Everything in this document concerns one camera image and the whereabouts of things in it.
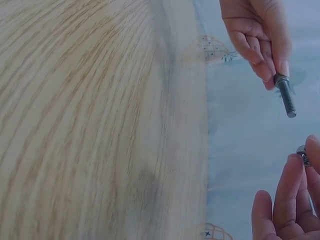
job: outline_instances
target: nut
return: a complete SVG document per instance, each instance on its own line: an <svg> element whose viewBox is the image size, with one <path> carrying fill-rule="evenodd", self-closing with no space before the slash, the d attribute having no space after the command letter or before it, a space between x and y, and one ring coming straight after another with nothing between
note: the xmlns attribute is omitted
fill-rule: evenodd
<svg viewBox="0 0 320 240"><path fill-rule="evenodd" d="M302 145L302 146L298 147L297 150L296 150L296 154L301 156L304 166L311 167L311 164L310 164L309 159L307 157L306 146L305 145Z"/></svg>

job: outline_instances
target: light wood surface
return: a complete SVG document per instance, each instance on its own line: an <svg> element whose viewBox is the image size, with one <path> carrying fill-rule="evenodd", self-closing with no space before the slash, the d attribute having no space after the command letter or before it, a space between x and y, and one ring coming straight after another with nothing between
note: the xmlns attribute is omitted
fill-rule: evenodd
<svg viewBox="0 0 320 240"><path fill-rule="evenodd" d="M203 223L205 64L183 60L198 36L191 0L0 0L1 240Z"/></svg>

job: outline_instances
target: fabric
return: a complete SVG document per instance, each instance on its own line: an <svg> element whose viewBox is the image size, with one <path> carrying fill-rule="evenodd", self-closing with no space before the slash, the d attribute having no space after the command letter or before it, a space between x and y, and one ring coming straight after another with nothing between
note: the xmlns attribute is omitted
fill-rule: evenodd
<svg viewBox="0 0 320 240"><path fill-rule="evenodd" d="M205 239L252 238L256 192L275 196L287 156L320 135L320 1L286 0L292 33L290 82L297 116L278 90L265 90L235 51L218 0L194 0L206 59L209 179Z"/></svg>

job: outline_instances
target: metal bolt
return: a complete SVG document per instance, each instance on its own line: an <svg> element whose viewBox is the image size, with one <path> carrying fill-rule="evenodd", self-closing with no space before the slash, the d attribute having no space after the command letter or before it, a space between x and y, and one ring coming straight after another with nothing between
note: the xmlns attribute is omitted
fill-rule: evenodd
<svg viewBox="0 0 320 240"><path fill-rule="evenodd" d="M289 78L285 75L277 73L273 77L274 85L280 90L286 115L294 118L297 115L295 104L292 100L289 89Z"/></svg>
<svg viewBox="0 0 320 240"><path fill-rule="evenodd" d="M309 162L309 159L307 157L305 145L298 147L298 149L296 150L296 153L301 156L304 166L311 167L311 163Z"/></svg>

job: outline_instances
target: finger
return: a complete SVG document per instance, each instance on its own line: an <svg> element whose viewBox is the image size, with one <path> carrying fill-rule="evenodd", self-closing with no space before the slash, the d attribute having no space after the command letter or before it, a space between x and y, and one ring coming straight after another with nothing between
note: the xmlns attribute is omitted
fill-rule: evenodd
<svg viewBox="0 0 320 240"><path fill-rule="evenodd" d="M312 167L306 168L308 191L313 208L320 217L320 143L315 135L309 136L305 141L306 155Z"/></svg>
<svg viewBox="0 0 320 240"><path fill-rule="evenodd" d="M313 214L309 199L306 171L302 170L302 177L296 194L296 220L305 233L320 230L320 220Z"/></svg>
<svg viewBox="0 0 320 240"><path fill-rule="evenodd" d="M247 35L244 35L244 36L245 36L245 40L248 43L249 47L252 50L256 51L256 53L259 55L260 59L263 59L264 57L261 54L259 40L254 36L247 36Z"/></svg>
<svg viewBox="0 0 320 240"><path fill-rule="evenodd" d="M262 51L261 51L261 47L260 47L260 42L256 37L253 36L246 36L246 41L249 45L249 47L253 50L255 50L261 57L261 59L263 59L263 55L262 55ZM268 67L268 64L266 63L266 61L261 61L258 64L254 64L253 62L250 62L250 65L253 69L253 71L255 72L255 74L262 79L265 88L267 90L272 90L275 86L273 83L273 75L272 71L270 70L270 68Z"/></svg>
<svg viewBox="0 0 320 240"><path fill-rule="evenodd" d="M268 82L270 82L271 85L275 87L274 75L276 74L276 69L275 69L275 64L272 57L273 55L272 55L271 42L260 40L259 43L260 43L260 49L261 49L261 54L263 56L263 59L266 62L268 68L270 69L271 76L268 79Z"/></svg>
<svg viewBox="0 0 320 240"><path fill-rule="evenodd" d="M305 173L312 205L315 214L320 218L320 175L313 167L307 167Z"/></svg>
<svg viewBox="0 0 320 240"><path fill-rule="evenodd" d="M250 63L258 64L263 61L261 54L250 48L246 36L239 31L229 32L230 40L239 54Z"/></svg>
<svg viewBox="0 0 320 240"><path fill-rule="evenodd" d="M275 226L272 222L272 201L269 193L258 191L255 195L252 213L252 238L253 240L279 240Z"/></svg>
<svg viewBox="0 0 320 240"><path fill-rule="evenodd" d="M267 90L272 90L275 88L275 84L273 83L273 81L270 81L271 71L267 66L266 62L262 61L258 64L250 63L250 65L255 74L262 79L264 87Z"/></svg>
<svg viewBox="0 0 320 240"><path fill-rule="evenodd" d="M320 174L320 141L315 135L310 135L306 139L305 150L314 170Z"/></svg>
<svg viewBox="0 0 320 240"><path fill-rule="evenodd" d="M296 223L296 197L303 173L303 164L296 154L290 155L283 168L275 193L273 223L277 235L289 240L304 234Z"/></svg>
<svg viewBox="0 0 320 240"><path fill-rule="evenodd" d="M281 0L251 0L250 2L270 30L276 71L289 76L292 42L283 2Z"/></svg>

